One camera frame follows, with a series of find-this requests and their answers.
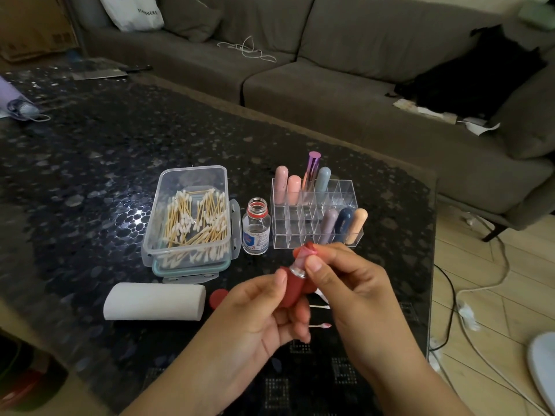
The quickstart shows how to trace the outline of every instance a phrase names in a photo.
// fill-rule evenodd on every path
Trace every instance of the bottle label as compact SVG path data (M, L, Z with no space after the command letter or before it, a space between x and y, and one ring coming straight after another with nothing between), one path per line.
M268 246L268 242L270 240L270 228L266 229L263 232L243 232L243 243L245 244L246 248L251 251L260 251Z

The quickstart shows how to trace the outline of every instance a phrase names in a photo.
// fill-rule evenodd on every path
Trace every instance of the sofa cushion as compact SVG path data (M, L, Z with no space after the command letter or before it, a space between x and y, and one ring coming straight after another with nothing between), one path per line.
M463 55L472 29L503 23L526 49L555 45L554 32L515 19L416 0L315 0L299 56L337 71L400 83Z
M235 104L241 101L243 82L295 59L294 55L267 52L277 62L246 58L238 50L218 47L217 41L189 42L165 30L127 32L93 29L86 35L93 56L103 56L128 65L150 64L156 75L184 84Z
M201 1L223 12L214 39L242 44L252 36L256 49L296 54L313 0Z
M221 12L197 0L160 0L164 29L191 42L205 42L221 21Z
M555 49L544 58L548 66L518 88L492 119L501 123L499 132L517 159L555 151Z
M249 108L430 168L441 194L491 213L506 212L553 173L549 160L507 156L495 137L399 110L384 96L392 89L299 61L249 78L243 94Z
M79 24L89 30L95 27L113 27L112 20L100 0L69 0Z

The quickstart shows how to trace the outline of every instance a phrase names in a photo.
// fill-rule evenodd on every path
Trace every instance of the glass bottle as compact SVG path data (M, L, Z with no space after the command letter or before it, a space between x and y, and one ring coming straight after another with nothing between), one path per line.
M243 250L246 253L260 255L268 250L271 222L266 200L260 197L250 200L243 216Z

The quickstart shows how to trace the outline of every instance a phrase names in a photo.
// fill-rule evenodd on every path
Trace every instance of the black cable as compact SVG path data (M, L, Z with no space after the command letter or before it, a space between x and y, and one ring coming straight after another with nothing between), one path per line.
M447 342L449 341L449 335L451 334L451 326L453 325L453 315L454 315L454 310L457 307L457 294L454 291L454 286L453 286L453 282L451 282L451 279L449 278L449 276L447 275L446 272L443 271L443 268L441 268L439 265L434 264L437 268L440 269L440 272L443 273L443 275L447 278L449 284L451 285L451 292L453 293L453 306L451 307L451 315L449 315L449 323L447 325L447 335L445 336L445 342L443 342L443 344L441 346L438 346L434 349L430 349L430 352L435 352L436 350L441 349L442 347L444 347Z

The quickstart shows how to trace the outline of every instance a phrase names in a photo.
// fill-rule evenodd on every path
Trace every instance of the hand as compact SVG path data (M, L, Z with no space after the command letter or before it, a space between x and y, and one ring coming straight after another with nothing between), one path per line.
M329 300L358 371L367 379L382 377L424 360L385 270L344 244L315 247L318 254L306 259L306 272Z
M173 366L186 372L186 388L201 409L196 414L214 415L229 406L280 346L293 339L310 342L306 297L277 309L286 280L285 271L277 270L235 286L164 372Z

